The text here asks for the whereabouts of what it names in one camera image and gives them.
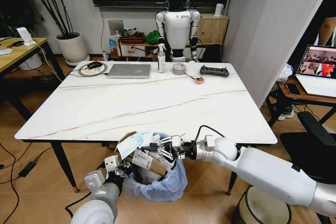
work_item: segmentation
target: laptop keyboard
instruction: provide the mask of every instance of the laptop keyboard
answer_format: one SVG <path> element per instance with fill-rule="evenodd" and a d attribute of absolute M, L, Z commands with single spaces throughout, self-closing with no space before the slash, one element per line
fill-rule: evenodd
<path fill-rule="evenodd" d="M 307 85 L 316 88 L 335 89 L 336 80 L 325 78 L 300 78 L 302 85 Z"/>

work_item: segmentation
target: gray tape roll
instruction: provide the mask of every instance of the gray tape roll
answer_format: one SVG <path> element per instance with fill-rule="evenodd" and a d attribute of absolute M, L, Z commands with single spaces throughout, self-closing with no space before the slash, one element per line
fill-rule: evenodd
<path fill-rule="evenodd" d="M 173 73 L 178 76 L 185 74 L 186 69 L 187 67 L 183 63 L 176 63 L 173 65 Z"/>

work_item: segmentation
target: white humanoid robot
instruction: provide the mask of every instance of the white humanoid robot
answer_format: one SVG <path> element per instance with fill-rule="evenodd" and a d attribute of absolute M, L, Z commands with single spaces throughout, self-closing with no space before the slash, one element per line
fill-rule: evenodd
<path fill-rule="evenodd" d="M 173 54 L 170 55 L 172 62 L 185 62 L 183 49 L 189 42 L 192 60 L 197 62 L 196 32 L 201 16 L 198 10 L 189 9 L 189 0 L 185 7 L 182 7 L 180 1 L 168 0 L 167 10 L 161 10 L 156 14 L 156 26 L 160 33 L 157 43 L 167 48 L 167 55 L 170 55 L 171 49 L 173 50 Z"/>
<path fill-rule="evenodd" d="M 158 142 L 158 149 L 163 148 L 174 150 L 172 155 L 175 158 L 212 161 L 226 167 L 241 179 L 287 204 L 307 206 L 320 214 L 336 216 L 335 185 L 316 182 L 292 163 L 256 148 L 245 148 L 226 137 L 215 139 L 213 136 L 191 142 L 172 136 Z M 116 203 L 129 167 L 120 164 L 116 155 L 106 158 L 104 163 L 109 174 L 108 182 L 105 183 L 100 170 L 85 177 L 92 192 L 91 200 L 77 210 L 72 224 L 113 224 L 116 220 Z"/>

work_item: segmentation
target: black remote control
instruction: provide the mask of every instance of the black remote control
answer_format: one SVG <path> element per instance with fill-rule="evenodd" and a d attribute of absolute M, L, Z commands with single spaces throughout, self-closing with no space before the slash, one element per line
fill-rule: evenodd
<path fill-rule="evenodd" d="M 226 68 L 208 68 L 206 66 L 202 66 L 199 70 L 200 74 L 214 74 L 216 76 L 229 76 L 229 71 Z"/>

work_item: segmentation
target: open laptop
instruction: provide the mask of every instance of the open laptop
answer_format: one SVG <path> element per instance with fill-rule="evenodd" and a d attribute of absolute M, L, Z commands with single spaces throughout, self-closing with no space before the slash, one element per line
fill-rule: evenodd
<path fill-rule="evenodd" d="M 113 64 L 107 75 L 112 79 L 146 79 L 149 78 L 150 64 Z"/>
<path fill-rule="evenodd" d="M 336 98 L 336 47 L 308 45 L 296 77 L 307 94 Z"/>

